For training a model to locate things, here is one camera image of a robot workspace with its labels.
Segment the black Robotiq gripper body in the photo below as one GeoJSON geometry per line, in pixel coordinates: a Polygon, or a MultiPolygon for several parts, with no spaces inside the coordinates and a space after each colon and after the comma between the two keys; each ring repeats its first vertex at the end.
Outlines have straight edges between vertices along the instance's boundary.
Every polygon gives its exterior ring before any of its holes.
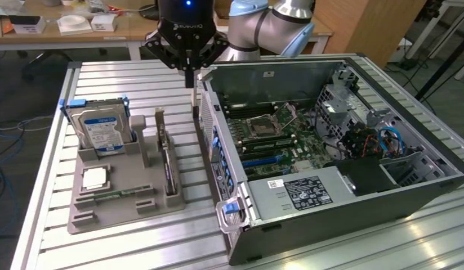
{"type": "Polygon", "coordinates": [[[159,1],[159,14],[159,33],[173,48],[175,67],[200,69],[214,55],[214,1],[163,0],[159,1]]]}

